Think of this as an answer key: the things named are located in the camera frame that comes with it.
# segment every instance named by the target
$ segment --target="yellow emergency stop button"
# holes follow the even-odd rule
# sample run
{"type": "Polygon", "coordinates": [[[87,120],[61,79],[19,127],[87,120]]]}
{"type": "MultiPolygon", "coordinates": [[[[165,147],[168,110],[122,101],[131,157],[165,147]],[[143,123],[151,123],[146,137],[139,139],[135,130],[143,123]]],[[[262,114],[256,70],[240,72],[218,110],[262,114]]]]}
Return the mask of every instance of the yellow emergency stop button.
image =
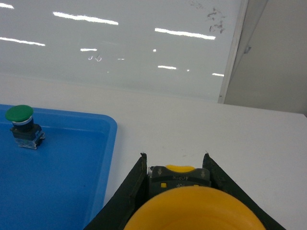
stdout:
{"type": "Polygon", "coordinates": [[[124,230],[265,230],[241,201],[203,186],[174,188],[153,197],[124,230]]]}
{"type": "Polygon", "coordinates": [[[177,172],[177,173],[188,173],[188,172],[195,170],[195,168],[193,166],[177,166],[177,165],[169,164],[165,167],[167,169],[174,171],[174,172],[177,172]]]}

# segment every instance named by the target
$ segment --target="white table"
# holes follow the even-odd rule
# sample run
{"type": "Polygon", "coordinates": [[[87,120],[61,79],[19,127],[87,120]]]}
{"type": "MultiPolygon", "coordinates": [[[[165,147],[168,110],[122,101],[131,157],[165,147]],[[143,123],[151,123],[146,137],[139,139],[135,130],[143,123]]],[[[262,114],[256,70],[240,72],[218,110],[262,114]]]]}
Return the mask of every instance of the white table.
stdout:
{"type": "Polygon", "coordinates": [[[307,226],[307,120],[303,115],[202,100],[0,76],[1,104],[106,114],[118,133],[108,201],[140,152],[148,165],[201,167],[205,152],[276,221],[307,226]]]}

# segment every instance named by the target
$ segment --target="whiteboard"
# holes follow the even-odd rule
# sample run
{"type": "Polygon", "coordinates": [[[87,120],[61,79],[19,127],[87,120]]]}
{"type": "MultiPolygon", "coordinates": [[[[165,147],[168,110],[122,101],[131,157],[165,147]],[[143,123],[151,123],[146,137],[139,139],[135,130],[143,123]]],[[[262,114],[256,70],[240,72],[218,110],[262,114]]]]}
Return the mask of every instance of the whiteboard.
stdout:
{"type": "Polygon", "coordinates": [[[5,4],[2,75],[212,102],[218,101],[236,23],[244,15],[241,0],[5,4]]]}

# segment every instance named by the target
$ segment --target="green button cap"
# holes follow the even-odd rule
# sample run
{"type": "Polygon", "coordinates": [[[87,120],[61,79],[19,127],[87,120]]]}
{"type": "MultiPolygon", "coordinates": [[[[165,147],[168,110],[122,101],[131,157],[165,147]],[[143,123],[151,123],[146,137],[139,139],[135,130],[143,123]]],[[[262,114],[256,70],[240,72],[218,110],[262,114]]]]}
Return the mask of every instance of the green button cap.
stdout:
{"type": "Polygon", "coordinates": [[[22,122],[30,118],[33,114],[33,109],[28,105],[17,105],[10,108],[5,113],[5,118],[9,121],[22,122]]]}

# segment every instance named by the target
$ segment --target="plastic tray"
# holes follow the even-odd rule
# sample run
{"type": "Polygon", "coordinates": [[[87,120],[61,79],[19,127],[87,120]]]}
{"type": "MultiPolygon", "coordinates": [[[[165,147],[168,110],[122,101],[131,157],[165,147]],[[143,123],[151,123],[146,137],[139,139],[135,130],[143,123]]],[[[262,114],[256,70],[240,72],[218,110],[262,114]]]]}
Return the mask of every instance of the plastic tray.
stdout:
{"type": "Polygon", "coordinates": [[[34,109],[46,139],[18,147],[0,104],[0,229],[83,229],[103,207],[116,122],[109,116],[34,109]]]}

